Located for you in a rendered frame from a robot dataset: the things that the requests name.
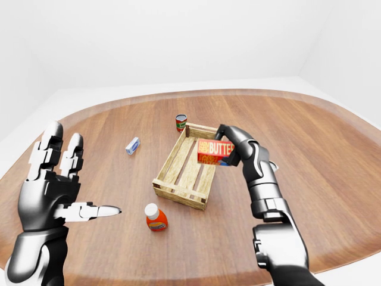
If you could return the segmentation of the red butter box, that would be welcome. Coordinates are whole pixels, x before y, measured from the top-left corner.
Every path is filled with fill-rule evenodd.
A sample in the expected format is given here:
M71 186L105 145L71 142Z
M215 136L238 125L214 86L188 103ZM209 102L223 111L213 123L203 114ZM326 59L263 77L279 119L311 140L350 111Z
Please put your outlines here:
M199 139L197 147L198 163L227 166L228 164L223 159L228 158L234 148L234 144L230 141Z

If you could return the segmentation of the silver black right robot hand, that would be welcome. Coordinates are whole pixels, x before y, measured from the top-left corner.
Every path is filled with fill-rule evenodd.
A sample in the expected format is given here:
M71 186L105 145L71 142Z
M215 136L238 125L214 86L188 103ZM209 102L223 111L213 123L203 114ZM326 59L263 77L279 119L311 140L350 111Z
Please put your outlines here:
M269 151L250 134L236 126L220 125L215 139L220 140L223 136L226 136L235 147L230 156L224 157L222 161L232 166L237 166L242 161L243 175L247 182L262 178L264 174L260 162L269 162Z

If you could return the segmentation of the wooden slat tray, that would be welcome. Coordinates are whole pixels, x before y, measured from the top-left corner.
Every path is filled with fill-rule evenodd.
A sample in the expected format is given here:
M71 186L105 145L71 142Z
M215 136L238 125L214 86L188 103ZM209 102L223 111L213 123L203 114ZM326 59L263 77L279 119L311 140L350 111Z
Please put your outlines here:
M157 196L205 210L216 167L203 167L198 163L197 147L200 139L214 139L216 131L216 128L193 123L185 125L159 174L152 181Z

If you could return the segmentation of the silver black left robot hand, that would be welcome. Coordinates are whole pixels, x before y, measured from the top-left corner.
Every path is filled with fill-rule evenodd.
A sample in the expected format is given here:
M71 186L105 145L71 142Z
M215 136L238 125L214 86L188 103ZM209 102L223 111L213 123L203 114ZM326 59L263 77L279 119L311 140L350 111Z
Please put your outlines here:
M63 126L52 122L33 146L30 170L18 199L24 231L56 228L66 222L85 222L121 213L115 206L78 203L78 172L83 166L83 137L75 133L62 151Z

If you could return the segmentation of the orange bottle with white cap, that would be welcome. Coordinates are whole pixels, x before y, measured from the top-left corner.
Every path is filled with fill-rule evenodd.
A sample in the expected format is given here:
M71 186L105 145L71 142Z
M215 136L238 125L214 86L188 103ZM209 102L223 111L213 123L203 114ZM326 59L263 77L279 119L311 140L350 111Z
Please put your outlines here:
M168 220L162 210L155 203L145 207L146 223L152 231L163 231L168 227Z

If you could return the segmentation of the small white blue box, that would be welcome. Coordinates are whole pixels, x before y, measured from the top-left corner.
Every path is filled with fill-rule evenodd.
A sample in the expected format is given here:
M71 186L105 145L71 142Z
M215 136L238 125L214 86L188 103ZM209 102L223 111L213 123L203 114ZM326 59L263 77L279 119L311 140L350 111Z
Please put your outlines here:
M140 139L136 136L126 146L126 152L128 153L128 155L132 155L139 146L140 146Z

